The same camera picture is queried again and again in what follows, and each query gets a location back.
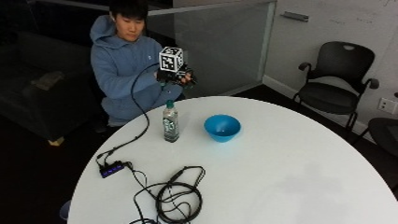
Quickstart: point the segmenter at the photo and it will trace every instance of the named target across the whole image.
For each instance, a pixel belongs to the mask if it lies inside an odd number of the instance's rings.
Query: blue bowl
[[[239,122],[229,115],[214,115],[203,122],[203,129],[217,142],[227,142],[239,132]]]

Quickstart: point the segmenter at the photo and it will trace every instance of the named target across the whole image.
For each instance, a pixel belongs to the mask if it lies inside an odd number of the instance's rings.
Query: cable
[[[135,99],[134,99],[134,92],[133,92],[133,90],[134,90],[135,83],[137,83],[137,81],[138,81],[138,77],[142,75],[143,71],[145,71],[147,68],[150,68],[150,67],[153,67],[153,66],[155,66],[155,65],[158,65],[158,64],[159,64],[159,63],[153,63],[153,64],[150,64],[149,66],[146,66],[146,67],[141,70],[141,72],[139,72],[138,75],[135,76],[135,79],[134,79],[134,82],[133,82],[133,85],[131,85],[131,88],[130,88],[130,92],[131,92],[131,100],[133,100],[133,102],[134,102],[137,108],[141,110],[141,112],[142,112],[142,114],[143,114],[143,116],[145,116],[145,119],[146,119],[146,127],[143,128],[142,132],[141,132],[141,133],[139,133],[139,134],[138,134],[130,141],[127,141],[127,142],[119,144],[118,146],[115,146],[115,147],[113,147],[111,149],[109,149],[106,152],[102,152],[101,154],[98,154],[97,159],[95,159],[95,162],[97,162],[97,164],[98,164],[98,166],[99,166],[99,169],[102,169],[103,166],[107,165],[107,163],[106,163],[106,159],[107,159],[107,157],[113,154],[113,152],[114,152],[117,149],[119,149],[121,147],[123,147],[123,146],[126,146],[127,144],[130,144],[131,142],[137,141],[138,138],[141,138],[142,135],[143,135],[143,134],[146,133],[146,131],[147,131],[147,128],[149,128],[149,117],[147,117],[147,115],[146,115],[146,112],[142,110],[139,104],[137,103],[137,101],[135,101]],[[98,159],[102,157],[103,154],[106,154],[106,155],[105,155],[105,158],[103,158],[103,165],[101,165],[101,164],[98,163]]]
[[[131,166],[131,163],[129,162],[126,164],[126,166],[129,167],[129,169],[131,170],[133,172],[133,175],[135,172],[134,169],[133,169],[133,166]],[[195,183],[194,185],[189,185],[186,183],[181,183],[181,182],[175,182],[175,180],[178,179],[178,177],[182,175],[183,171],[187,170],[187,169],[199,169],[199,174],[198,174],[198,177],[197,177],[197,180],[195,180]],[[199,184],[199,181],[201,179],[203,178],[203,175],[205,175],[205,170],[201,166],[185,166],[183,169],[181,169],[170,178],[170,180],[165,183],[158,183],[158,184],[153,184],[153,185],[143,185],[141,183],[141,181],[138,180],[138,178],[135,177],[135,180],[138,181],[139,185],[142,186],[142,189],[135,193],[134,195],[134,204],[135,204],[135,207],[137,207],[137,210],[138,210],[138,214],[139,214],[139,219],[134,220],[131,223],[137,223],[137,222],[141,222],[142,224],[143,223],[159,223],[158,221],[154,221],[151,219],[147,219],[147,218],[143,218],[142,216],[142,210],[139,208],[139,205],[138,205],[138,202],[137,202],[137,196],[143,192],[146,191],[149,193],[149,195],[154,198],[155,200],[155,209],[157,209],[157,213],[158,213],[158,217],[162,221],[167,222],[167,223],[175,223],[175,224],[181,224],[181,223],[189,223],[199,214],[199,210],[201,210],[201,205],[202,205],[202,199],[201,199],[201,194],[199,194],[199,190],[197,188],[198,184]],[[154,194],[151,193],[150,189],[155,186],[162,186],[161,187],[161,190],[158,192],[158,195],[154,196]],[[173,193],[171,192],[171,188],[183,188],[185,190],[181,190],[179,192],[177,193]],[[190,206],[190,203],[187,202],[181,202],[178,204],[175,204],[175,200],[183,196],[183,195],[189,195],[189,194],[195,194],[197,195],[197,198],[198,198],[198,206],[194,210],[194,212],[191,212],[191,206]],[[173,208],[169,209],[169,210],[163,210],[162,206],[165,204],[173,204]],[[181,210],[181,207],[182,206],[186,206],[187,207],[187,214],[185,214]],[[170,214],[171,212],[177,211],[181,213],[182,215],[182,218],[181,219],[173,219],[171,217],[167,216],[167,214]]]

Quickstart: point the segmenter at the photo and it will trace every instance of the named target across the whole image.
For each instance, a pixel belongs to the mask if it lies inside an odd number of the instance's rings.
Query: wall
[[[310,16],[308,22],[279,16],[284,11]],[[378,90],[367,89],[359,106],[354,131],[362,132],[374,117],[396,118],[376,109],[382,97],[396,101],[398,92],[398,1],[396,0],[278,0],[274,26],[262,82],[292,97],[304,83],[302,62],[315,65],[322,43],[347,41],[370,48],[375,60],[366,77],[380,82]],[[339,124],[347,116],[323,114]]]

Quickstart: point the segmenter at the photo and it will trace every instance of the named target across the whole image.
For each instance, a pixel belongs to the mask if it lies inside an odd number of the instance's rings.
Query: man
[[[155,80],[161,45],[142,36],[146,17],[146,0],[110,0],[109,15],[98,17],[90,28],[90,63],[110,127],[135,118],[139,107],[147,111],[175,100],[182,91],[181,86],[162,87]]]

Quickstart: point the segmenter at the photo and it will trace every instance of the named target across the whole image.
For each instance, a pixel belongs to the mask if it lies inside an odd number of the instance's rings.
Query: chair back
[[[362,94],[362,79],[374,61],[374,53],[363,46],[332,41],[322,45],[311,78],[339,77]]]

